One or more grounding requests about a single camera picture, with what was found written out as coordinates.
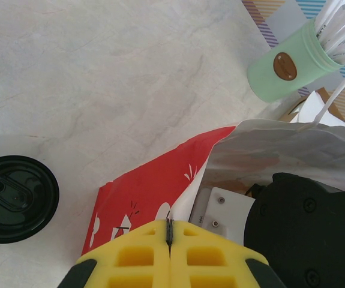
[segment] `green cup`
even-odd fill
[[[311,20],[252,63],[247,77],[254,93],[271,103],[341,67],[323,50]]]

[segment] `bag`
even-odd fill
[[[188,220],[201,184],[244,192],[277,172],[345,190],[345,127],[246,120],[200,134],[101,187],[82,254],[155,219]]]

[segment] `screw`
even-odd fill
[[[264,204],[264,205],[262,205],[262,207],[260,207],[260,214],[261,214],[261,216],[265,216],[266,213],[267,213],[267,205]]]
[[[305,273],[305,280],[307,284],[312,288],[317,287],[320,284],[320,277],[315,270],[308,270]]]
[[[304,201],[303,208],[305,212],[312,213],[316,209],[316,201],[312,198],[308,198]]]

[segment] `paper bag handle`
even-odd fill
[[[340,92],[343,91],[344,88],[345,88],[345,79],[339,84],[339,86],[332,93],[331,97],[328,99],[326,104],[324,104],[321,111],[316,115],[314,121],[311,123],[307,123],[304,126],[300,127],[298,129],[298,132],[316,127],[320,123],[320,120],[322,120],[322,118],[323,118],[324,114],[327,112],[328,108],[331,106],[331,104],[335,101],[335,99],[339,96]]]

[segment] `marble countertop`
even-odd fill
[[[276,117],[246,69],[269,50],[240,0],[0,0],[0,156],[27,155],[61,199],[0,245],[0,287],[57,287],[97,190],[198,133]]]

